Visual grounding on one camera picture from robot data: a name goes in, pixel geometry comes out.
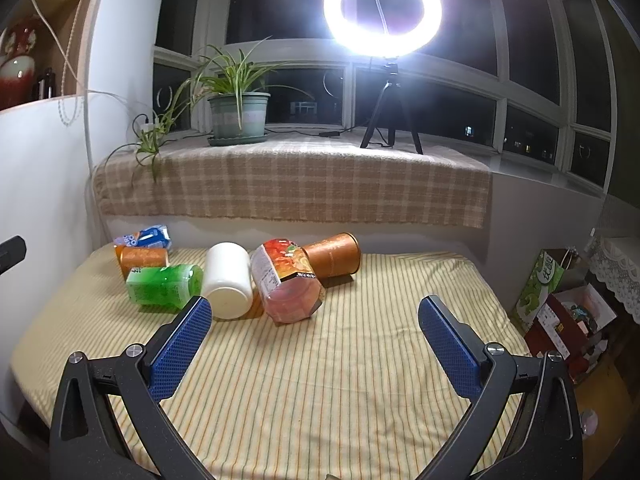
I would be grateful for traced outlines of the orange hexagonal plastic jar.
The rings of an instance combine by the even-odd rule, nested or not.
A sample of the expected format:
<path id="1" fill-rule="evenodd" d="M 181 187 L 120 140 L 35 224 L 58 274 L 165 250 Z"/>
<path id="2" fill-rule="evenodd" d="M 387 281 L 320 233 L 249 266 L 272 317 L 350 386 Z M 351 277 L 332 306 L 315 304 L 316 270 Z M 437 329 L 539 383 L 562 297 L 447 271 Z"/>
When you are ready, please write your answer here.
<path id="1" fill-rule="evenodd" d="M 324 288 L 306 252 L 292 240 L 274 238 L 258 246 L 250 273 L 266 315 L 277 324 L 311 318 L 322 305 Z"/>

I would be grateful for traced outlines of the white plastic cup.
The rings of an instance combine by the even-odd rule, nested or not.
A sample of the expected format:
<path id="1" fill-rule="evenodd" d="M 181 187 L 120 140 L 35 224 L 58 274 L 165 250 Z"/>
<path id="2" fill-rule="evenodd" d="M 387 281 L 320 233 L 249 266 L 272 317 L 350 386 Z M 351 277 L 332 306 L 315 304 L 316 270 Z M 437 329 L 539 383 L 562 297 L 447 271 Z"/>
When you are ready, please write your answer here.
<path id="1" fill-rule="evenodd" d="M 217 320 L 242 318 L 253 303 L 250 257 L 231 242 L 218 243 L 206 252 L 201 296 Z"/>

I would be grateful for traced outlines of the brown paper cup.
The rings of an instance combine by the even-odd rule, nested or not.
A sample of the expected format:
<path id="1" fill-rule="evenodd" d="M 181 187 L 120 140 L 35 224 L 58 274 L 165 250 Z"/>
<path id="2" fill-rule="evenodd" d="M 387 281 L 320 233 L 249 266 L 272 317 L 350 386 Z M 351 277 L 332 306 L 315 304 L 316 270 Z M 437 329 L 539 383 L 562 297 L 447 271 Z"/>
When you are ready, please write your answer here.
<path id="1" fill-rule="evenodd" d="M 319 280 L 356 274 L 361 264 L 361 250 L 352 233 L 343 232 L 320 242 L 303 246 Z"/>

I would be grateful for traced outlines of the red gift box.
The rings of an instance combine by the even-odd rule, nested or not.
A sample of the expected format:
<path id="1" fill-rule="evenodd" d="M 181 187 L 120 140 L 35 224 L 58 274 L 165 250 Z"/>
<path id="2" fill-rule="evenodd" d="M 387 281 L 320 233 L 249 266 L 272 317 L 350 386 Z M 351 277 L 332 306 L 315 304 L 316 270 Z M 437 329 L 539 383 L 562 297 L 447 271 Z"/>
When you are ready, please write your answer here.
<path id="1" fill-rule="evenodd" d="M 580 382 L 598 364 L 608 348 L 605 329 L 615 311 L 591 284 L 548 297 L 525 335 L 529 352 L 542 356 L 556 351 L 573 382 Z"/>

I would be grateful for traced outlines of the orange can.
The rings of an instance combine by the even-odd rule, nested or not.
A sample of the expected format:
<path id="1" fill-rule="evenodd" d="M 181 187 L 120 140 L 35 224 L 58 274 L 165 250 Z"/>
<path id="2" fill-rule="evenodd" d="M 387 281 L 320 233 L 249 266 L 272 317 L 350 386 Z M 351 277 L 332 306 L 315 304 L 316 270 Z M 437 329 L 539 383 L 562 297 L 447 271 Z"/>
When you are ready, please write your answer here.
<path id="1" fill-rule="evenodd" d="M 165 248 L 115 245 L 114 251 L 124 280 L 132 269 L 168 266 L 168 251 Z"/>

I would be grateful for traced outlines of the blue white snack packet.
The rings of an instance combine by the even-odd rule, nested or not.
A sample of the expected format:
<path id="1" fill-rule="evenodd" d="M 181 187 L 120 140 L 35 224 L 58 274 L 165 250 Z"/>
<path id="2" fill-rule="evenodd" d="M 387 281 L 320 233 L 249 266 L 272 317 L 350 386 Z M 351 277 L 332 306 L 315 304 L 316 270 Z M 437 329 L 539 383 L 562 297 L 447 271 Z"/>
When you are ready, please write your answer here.
<path id="1" fill-rule="evenodd" d="M 171 238 L 168 227 L 164 224 L 148 226 L 138 232 L 118 236 L 114 238 L 115 246 L 142 247 L 142 248 L 171 248 Z"/>

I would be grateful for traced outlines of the green plastic bottle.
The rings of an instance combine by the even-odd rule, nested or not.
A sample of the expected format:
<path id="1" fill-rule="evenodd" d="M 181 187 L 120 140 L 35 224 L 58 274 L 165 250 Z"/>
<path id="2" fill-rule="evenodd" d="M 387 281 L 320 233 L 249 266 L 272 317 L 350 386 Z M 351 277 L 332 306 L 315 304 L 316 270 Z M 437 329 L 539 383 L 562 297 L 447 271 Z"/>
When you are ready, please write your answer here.
<path id="1" fill-rule="evenodd" d="M 126 279 L 127 294 L 138 306 L 182 309 L 201 295 L 203 275 L 197 264 L 134 268 Z"/>

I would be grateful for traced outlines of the green paper bag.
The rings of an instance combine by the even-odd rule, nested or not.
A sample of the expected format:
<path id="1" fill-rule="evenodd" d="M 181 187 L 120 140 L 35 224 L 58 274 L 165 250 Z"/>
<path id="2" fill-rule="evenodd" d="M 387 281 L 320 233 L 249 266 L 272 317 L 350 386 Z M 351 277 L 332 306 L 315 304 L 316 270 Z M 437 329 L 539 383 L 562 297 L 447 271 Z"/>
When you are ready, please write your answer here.
<path id="1" fill-rule="evenodd" d="M 588 262 L 575 247 L 541 249 L 510 313 L 518 331 L 525 335 L 548 297 L 577 287 L 587 270 Z"/>

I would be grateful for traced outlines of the striped yellow table cloth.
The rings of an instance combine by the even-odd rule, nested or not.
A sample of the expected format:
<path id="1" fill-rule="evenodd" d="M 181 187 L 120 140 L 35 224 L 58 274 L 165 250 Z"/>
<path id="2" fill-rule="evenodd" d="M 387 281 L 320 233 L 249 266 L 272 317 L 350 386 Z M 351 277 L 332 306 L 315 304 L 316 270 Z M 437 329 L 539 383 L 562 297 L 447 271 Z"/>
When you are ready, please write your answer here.
<path id="1" fill-rule="evenodd" d="M 277 325 L 257 294 L 247 315 L 214 321 L 162 407 L 218 479 L 414 479 L 469 405 L 423 337 L 416 308 L 439 296 L 485 342 L 526 356 L 476 266 L 450 252 L 363 255 L 326 284 L 320 309 Z M 94 252 L 17 344 L 11 368 L 50 425 L 68 356 L 117 356 L 175 312 L 131 302 L 111 246 Z"/>

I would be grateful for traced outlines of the white lace cloth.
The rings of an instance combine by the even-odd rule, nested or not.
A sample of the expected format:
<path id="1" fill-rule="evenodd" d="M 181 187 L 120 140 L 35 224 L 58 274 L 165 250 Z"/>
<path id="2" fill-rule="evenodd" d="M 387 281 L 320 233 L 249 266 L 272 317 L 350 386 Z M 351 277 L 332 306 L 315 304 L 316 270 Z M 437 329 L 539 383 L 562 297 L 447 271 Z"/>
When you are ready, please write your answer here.
<path id="1" fill-rule="evenodd" d="M 640 322 L 638 237 L 598 236 L 593 241 L 589 259 L 590 272 L 605 284 L 638 324 Z"/>

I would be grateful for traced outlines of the red white ceramic vase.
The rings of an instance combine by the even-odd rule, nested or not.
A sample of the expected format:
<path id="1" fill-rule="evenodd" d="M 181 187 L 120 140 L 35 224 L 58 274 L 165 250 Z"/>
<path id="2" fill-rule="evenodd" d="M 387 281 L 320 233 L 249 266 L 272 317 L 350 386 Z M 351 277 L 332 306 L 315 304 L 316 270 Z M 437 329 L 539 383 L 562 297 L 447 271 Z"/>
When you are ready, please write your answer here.
<path id="1" fill-rule="evenodd" d="M 17 22 L 8 30 L 3 43 L 6 57 L 1 65 L 1 109 L 26 103 L 32 95 L 36 76 L 36 62 L 32 49 L 36 45 L 37 30 L 41 24 L 37 15 Z"/>

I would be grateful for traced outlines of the green plant pot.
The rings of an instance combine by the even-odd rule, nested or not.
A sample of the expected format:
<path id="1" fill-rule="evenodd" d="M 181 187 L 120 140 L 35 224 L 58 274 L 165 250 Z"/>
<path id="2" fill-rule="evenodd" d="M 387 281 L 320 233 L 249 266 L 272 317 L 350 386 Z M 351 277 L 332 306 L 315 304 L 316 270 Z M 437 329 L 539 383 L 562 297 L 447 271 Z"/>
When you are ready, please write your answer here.
<path id="1" fill-rule="evenodd" d="M 233 94 L 209 98 L 213 125 L 208 144 L 231 146 L 264 142 L 269 98 L 267 92 L 246 92 L 239 100 Z"/>

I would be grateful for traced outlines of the spider plant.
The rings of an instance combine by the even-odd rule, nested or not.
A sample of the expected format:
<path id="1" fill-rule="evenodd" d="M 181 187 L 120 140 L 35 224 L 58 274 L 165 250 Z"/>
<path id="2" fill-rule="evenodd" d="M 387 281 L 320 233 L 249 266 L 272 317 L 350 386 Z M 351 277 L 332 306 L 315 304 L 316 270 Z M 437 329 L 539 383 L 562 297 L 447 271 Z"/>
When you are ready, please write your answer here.
<path id="1" fill-rule="evenodd" d="M 252 49 L 232 54 L 214 44 L 209 44 L 206 48 L 210 51 L 209 54 L 201 55 L 200 65 L 189 78 L 178 85 L 169 104 L 161 112 L 154 112 L 146 118 L 143 125 L 139 125 L 137 119 L 134 119 L 134 140 L 114 148 L 104 159 L 103 166 L 115 154 L 127 150 L 134 154 L 139 167 L 148 168 L 152 177 L 156 178 L 160 172 L 160 149 L 170 142 L 168 134 L 183 114 L 203 101 L 208 103 L 212 96 L 233 94 L 239 100 L 246 92 L 269 93 L 271 86 L 266 83 L 266 77 L 276 72 L 281 67 L 280 64 L 253 60 Z"/>

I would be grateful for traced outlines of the checkered beige sill cloth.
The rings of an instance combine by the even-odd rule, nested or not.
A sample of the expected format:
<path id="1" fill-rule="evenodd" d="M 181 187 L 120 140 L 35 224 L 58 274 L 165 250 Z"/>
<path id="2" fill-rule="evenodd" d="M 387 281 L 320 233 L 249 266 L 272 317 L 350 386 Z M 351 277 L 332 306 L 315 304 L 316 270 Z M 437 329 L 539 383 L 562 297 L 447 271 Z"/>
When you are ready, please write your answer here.
<path id="1" fill-rule="evenodd" d="M 491 172 L 444 146 L 364 150 L 305 136 L 212 148 L 171 145 L 154 162 L 118 154 L 93 192 L 112 217 L 484 226 Z"/>

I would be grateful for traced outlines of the black tripod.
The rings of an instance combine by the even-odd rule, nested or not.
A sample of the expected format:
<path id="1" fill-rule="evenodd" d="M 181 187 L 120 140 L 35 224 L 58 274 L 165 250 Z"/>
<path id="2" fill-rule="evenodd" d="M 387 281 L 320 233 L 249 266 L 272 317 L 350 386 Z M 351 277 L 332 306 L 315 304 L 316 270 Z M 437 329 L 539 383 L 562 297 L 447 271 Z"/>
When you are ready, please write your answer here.
<path id="1" fill-rule="evenodd" d="M 396 144 L 396 134 L 400 130 L 400 125 L 404 124 L 411 134 L 416 154 L 422 155 L 422 142 L 418 130 L 416 130 L 411 119 L 406 92 L 401 88 L 397 62 L 387 61 L 384 64 L 384 73 L 386 81 L 375 102 L 371 117 L 367 121 L 366 132 L 360 142 L 360 148 L 367 148 L 371 144 L 373 133 L 382 127 L 382 122 L 386 123 L 387 129 L 383 145 L 386 148 L 393 148 Z"/>

